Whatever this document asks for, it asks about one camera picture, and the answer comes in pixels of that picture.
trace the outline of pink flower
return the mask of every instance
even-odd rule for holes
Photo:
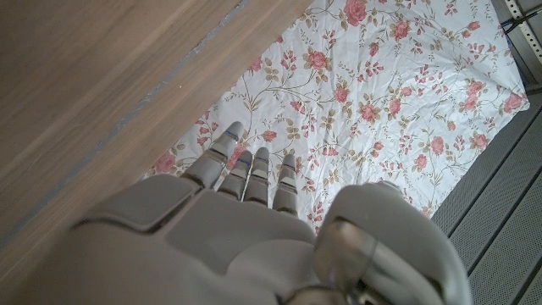
[[[468,87],[467,94],[469,96],[472,96],[474,94],[478,94],[480,90],[482,90],[482,82],[481,81],[473,81],[471,85]]]
[[[476,135],[471,138],[471,143],[480,151],[488,146],[488,138],[485,135]]]
[[[397,22],[397,25],[395,26],[395,38],[399,40],[401,38],[407,37],[408,30],[410,30],[408,22],[403,20]]]
[[[337,86],[337,89],[335,89],[335,98],[337,99],[337,102],[344,103],[346,102],[347,97],[348,91],[341,86]]]
[[[431,148],[433,148],[433,153],[440,155],[444,151],[444,140],[440,136],[436,136],[431,141]]]
[[[517,109],[522,104],[522,99],[516,93],[510,94],[510,97],[505,100],[505,112],[510,114],[512,110]]]
[[[418,168],[418,171],[425,169],[427,165],[427,157],[420,154],[416,160],[414,160],[414,165]]]
[[[410,95],[412,94],[412,89],[410,87],[404,87],[401,89],[401,94],[405,97],[410,97]]]
[[[467,28],[471,31],[477,30],[480,28],[480,23],[478,21],[473,21],[468,24]]]
[[[259,57],[254,64],[251,64],[250,67],[248,67],[248,70],[251,72],[258,72],[262,68],[262,57]]]
[[[376,53],[379,52],[379,44],[378,44],[377,42],[373,42],[373,43],[371,43],[371,45],[369,46],[369,49],[371,50],[371,51],[369,52],[369,54],[370,54],[371,56],[374,56],[374,55],[376,55]]]
[[[300,101],[297,102],[290,102],[291,107],[293,107],[295,110],[297,110],[300,114],[305,114],[305,111],[307,110],[305,106],[301,104]]]
[[[390,102],[390,114],[398,114],[399,110],[401,110],[401,101],[397,98],[392,99]]]
[[[168,173],[175,164],[175,156],[169,152],[166,152],[160,159],[154,164],[154,169],[157,174]]]
[[[369,122],[374,122],[376,118],[376,112],[374,111],[373,105],[365,105],[361,107],[360,112],[362,113],[362,118]]]
[[[273,141],[277,137],[277,133],[271,130],[266,130],[262,134],[265,141]]]
[[[326,62],[325,54],[322,52],[313,52],[309,55],[308,60],[311,62],[312,67],[317,70],[325,68],[328,64]]]
[[[283,67],[285,67],[285,69],[288,69],[290,67],[290,65],[288,64],[288,62],[284,59],[282,59],[280,61],[280,64],[282,64]]]
[[[476,103],[478,102],[478,97],[475,95],[471,95],[467,97],[467,100],[465,100],[465,110],[473,110],[476,107]]]
[[[339,152],[337,152],[337,150],[332,147],[330,148],[324,147],[324,149],[322,150],[322,154],[324,156],[337,156],[339,155]]]
[[[365,2],[363,0],[346,0],[345,14],[349,24],[358,26],[359,22],[367,16]]]
[[[205,144],[205,142],[208,140],[209,138],[208,137],[202,137],[202,138],[198,138],[196,141],[197,141],[197,144],[199,144],[200,146],[203,146],[203,144]]]
[[[237,162],[237,159],[245,150],[246,150],[246,147],[243,144],[241,143],[237,144],[237,147],[235,147],[234,153],[231,155],[231,158],[228,161],[228,165],[226,165],[226,169],[233,169],[235,162]]]
[[[381,150],[382,148],[384,148],[384,145],[382,144],[381,141],[378,141],[378,142],[374,143],[374,146],[373,146],[373,147],[374,147],[374,149],[376,149],[376,150]]]

